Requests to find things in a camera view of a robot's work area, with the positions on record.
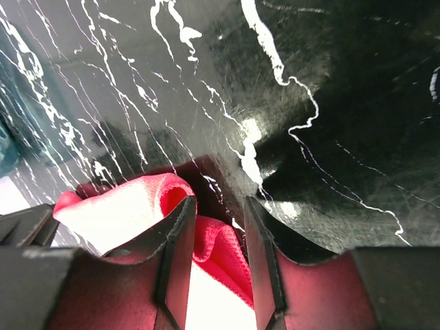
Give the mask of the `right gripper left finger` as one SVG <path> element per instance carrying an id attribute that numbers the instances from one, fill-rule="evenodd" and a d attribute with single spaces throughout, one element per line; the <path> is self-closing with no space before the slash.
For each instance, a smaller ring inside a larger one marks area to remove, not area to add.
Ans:
<path id="1" fill-rule="evenodd" d="M 189 196 L 121 245 L 125 256 L 74 250 L 48 329 L 184 329 L 195 217 Z"/>

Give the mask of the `red towel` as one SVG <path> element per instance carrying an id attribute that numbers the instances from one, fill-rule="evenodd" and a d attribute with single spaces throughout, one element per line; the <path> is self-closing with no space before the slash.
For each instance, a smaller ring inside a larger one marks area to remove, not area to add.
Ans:
<path id="1" fill-rule="evenodd" d="M 113 189 L 87 184 L 76 192 L 64 192 L 54 217 L 104 254 L 135 238 L 193 195 L 190 185 L 172 173 L 138 177 Z M 250 267 L 236 232 L 200 214 L 186 316 L 187 329 L 256 328 Z"/>

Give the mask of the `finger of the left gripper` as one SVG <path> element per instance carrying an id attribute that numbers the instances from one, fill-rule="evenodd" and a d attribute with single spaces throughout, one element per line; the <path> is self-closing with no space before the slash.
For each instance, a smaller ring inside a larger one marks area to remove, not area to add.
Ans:
<path id="1" fill-rule="evenodd" d="M 1 215 L 1 245 L 14 248 L 49 247 L 59 226 L 54 205 L 41 204 Z"/>

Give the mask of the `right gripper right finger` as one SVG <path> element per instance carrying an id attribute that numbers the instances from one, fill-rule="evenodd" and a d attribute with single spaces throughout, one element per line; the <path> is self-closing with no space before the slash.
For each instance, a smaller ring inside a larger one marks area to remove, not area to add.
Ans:
<path id="1" fill-rule="evenodd" d="M 245 232 L 258 329 L 378 328 L 351 253 L 308 241 L 253 197 Z"/>

